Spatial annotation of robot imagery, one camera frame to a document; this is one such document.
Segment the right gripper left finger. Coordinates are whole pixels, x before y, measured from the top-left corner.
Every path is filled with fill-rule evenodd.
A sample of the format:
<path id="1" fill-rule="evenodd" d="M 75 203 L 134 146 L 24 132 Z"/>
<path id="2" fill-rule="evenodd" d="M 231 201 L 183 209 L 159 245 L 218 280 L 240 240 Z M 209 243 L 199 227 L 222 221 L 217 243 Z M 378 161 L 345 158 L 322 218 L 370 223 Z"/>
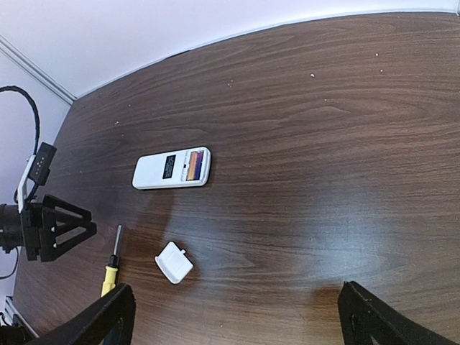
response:
<path id="1" fill-rule="evenodd" d="M 135 313 L 131 286 L 120 284 L 68 322 L 28 344 L 130 344 Z"/>

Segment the white battery cover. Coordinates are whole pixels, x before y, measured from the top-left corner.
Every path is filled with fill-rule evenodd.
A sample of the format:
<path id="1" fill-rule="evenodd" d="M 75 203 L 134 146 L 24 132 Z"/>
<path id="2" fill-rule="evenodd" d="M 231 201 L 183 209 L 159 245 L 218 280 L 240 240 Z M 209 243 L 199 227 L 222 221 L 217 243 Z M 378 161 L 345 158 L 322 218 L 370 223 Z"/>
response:
<path id="1" fill-rule="evenodd" d="M 174 285 L 181 283 L 194 268 L 193 263 L 186 257 L 186 251 L 173 241 L 168 242 L 155 256 L 155 263 L 167 280 Z"/>

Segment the yellow handled screwdriver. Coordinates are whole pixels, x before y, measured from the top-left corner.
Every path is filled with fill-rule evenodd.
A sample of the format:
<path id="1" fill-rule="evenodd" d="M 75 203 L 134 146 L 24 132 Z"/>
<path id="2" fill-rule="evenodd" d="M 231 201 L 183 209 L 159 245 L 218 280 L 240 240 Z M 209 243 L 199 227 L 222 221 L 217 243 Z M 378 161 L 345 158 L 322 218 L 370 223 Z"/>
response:
<path id="1" fill-rule="evenodd" d="M 122 225 L 119 224 L 116 230 L 116 238 L 114 243 L 114 250 L 109 257 L 109 262 L 105 267 L 105 275 L 101 287 L 101 297 L 105 296 L 116 286 L 116 276 L 119 271 L 119 247 L 122 234 Z"/>

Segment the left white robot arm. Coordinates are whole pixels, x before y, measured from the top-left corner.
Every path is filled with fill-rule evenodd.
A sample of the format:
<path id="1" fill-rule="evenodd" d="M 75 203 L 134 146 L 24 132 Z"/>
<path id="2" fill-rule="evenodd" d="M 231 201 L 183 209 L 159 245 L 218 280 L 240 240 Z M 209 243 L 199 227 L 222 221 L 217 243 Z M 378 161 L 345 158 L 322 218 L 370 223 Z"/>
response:
<path id="1" fill-rule="evenodd" d="M 97 233 L 90 211 L 45 195 L 25 209 L 1 205 L 1 248 L 25 248 L 29 261 L 53 262 Z"/>

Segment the white remote control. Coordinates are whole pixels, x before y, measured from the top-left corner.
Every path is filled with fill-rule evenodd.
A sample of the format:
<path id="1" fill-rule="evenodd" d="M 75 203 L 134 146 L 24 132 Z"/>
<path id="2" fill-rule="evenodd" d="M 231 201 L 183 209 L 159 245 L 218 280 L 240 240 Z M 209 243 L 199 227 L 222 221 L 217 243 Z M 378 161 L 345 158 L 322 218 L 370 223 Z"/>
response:
<path id="1" fill-rule="evenodd" d="M 191 153 L 201 150 L 204 156 L 200 179 L 187 181 Z M 137 160 L 132 186 L 137 190 L 201 187 L 207 183 L 210 169 L 211 151 L 207 147 L 145 155 Z"/>

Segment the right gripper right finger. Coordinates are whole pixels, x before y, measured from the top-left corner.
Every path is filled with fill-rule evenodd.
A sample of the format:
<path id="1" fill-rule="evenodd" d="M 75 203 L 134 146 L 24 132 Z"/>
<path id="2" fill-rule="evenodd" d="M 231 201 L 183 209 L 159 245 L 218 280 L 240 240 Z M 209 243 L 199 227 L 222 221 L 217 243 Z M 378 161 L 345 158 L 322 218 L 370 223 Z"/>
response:
<path id="1" fill-rule="evenodd" d="M 452 344 L 453 341 L 406 318 L 355 281 L 338 297 L 345 344 Z"/>

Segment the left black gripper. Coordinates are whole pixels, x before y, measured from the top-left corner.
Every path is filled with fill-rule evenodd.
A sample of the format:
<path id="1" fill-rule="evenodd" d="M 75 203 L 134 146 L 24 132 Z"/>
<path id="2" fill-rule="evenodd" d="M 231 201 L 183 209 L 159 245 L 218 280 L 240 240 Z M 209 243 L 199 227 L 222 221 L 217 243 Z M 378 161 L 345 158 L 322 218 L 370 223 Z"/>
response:
<path id="1" fill-rule="evenodd" d="M 53 262 L 97 233 L 90 211 L 53 195 L 28 203 L 20 219 L 29 261 Z"/>

